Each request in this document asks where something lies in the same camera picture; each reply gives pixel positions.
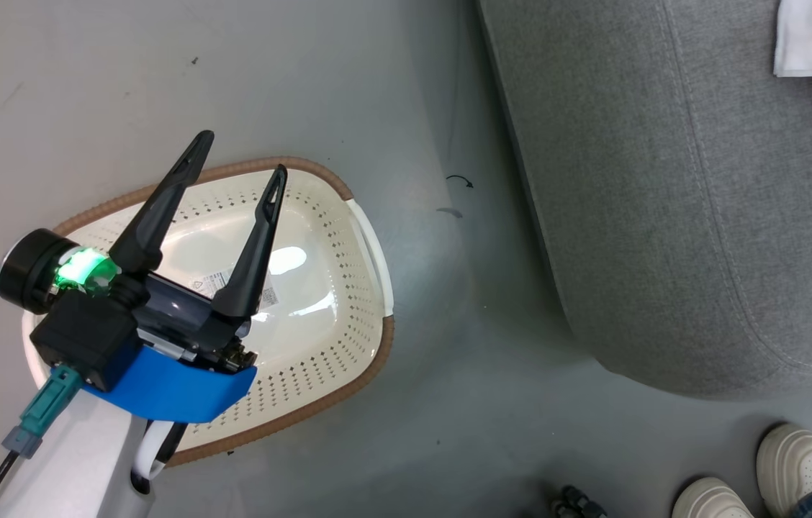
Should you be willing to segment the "left gripper body with blue mount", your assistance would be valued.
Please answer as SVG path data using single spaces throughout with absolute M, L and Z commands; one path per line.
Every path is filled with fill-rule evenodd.
M 113 299 L 129 309 L 143 347 L 113 391 L 83 390 L 142 419 L 208 422 L 245 396 L 257 373 L 241 339 L 245 320 L 212 311 L 212 300 L 150 271 L 121 273 L 109 256 L 47 229 L 28 233 L 0 267 L 0 296 L 34 317 L 29 335 L 67 291 Z

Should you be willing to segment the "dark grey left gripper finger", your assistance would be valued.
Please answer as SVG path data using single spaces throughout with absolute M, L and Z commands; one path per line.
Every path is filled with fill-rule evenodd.
M 140 275 L 158 268 L 163 239 L 186 188 L 199 179 L 213 141 L 212 130 L 199 132 L 120 233 L 109 256 L 121 273 Z
M 253 229 L 232 274 L 212 299 L 212 311 L 216 314 L 245 320 L 258 313 L 287 179 L 284 165 L 277 166 L 271 174 L 254 212 Z

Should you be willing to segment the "white sneaker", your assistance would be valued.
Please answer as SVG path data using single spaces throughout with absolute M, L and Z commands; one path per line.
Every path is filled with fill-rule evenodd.
M 772 518 L 789 518 L 812 494 L 812 432 L 784 423 L 766 433 L 756 453 L 756 479 Z
M 699 478 L 680 492 L 670 518 L 754 518 L 754 515 L 724 481 Z

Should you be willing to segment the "white laundry basket brown rim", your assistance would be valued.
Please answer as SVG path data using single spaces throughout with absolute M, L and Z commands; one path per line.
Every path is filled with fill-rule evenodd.
M 234 268 L 278 163 L 289 173 L 270 258 L 279 303 L 259 309 L 243 339 L 256 354 L 255 379 L 215 419 L 186 427 L 174 463 L 218 455 L 316 415 L 370 381 L 392 345 L 392 279 L 379 239 L 347 185 L 303 158 L 202 171 L 173 217 L 157 274 L 189 288 L 192 279 Z M 106 255 L 155 187 L 100 204 L 53 231 Z M 24 353 L 41 387 L 48 375 L 24 337 L 34 321 L 24 310 Z

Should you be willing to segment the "small black object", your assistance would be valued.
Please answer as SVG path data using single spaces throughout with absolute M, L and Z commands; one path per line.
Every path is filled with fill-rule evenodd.
M 603 506 L 572 485 L 563 486 L 550 502 L 550 518 L 609 518 Z

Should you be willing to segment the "grey fabric sofa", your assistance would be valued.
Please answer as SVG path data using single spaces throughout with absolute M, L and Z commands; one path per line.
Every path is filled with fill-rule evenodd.
M 572 332 L 679 396 L 812 386 L 812 80 L 794 0 L 477 0 Z

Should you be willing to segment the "white barcode sticker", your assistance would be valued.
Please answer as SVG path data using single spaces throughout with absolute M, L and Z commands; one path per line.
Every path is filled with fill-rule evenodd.
M 190 280 L 188 286 L 192 289 L 192 291 L 211 299 L 212 296 L 219 291 L 219 289 L 226 286 L 233 272 L 234 269 L 228 268 L 212 274 L 201 276 L 201 278 Z M 271 308 L 272 306 L 277 305 L 279 302 L 280 298 L 276 288 L 274 288 L 274 283 L 272 283 L 271 272 L 267 271 L 261 294 L 261 300 L 259 301 L 259 309 Z

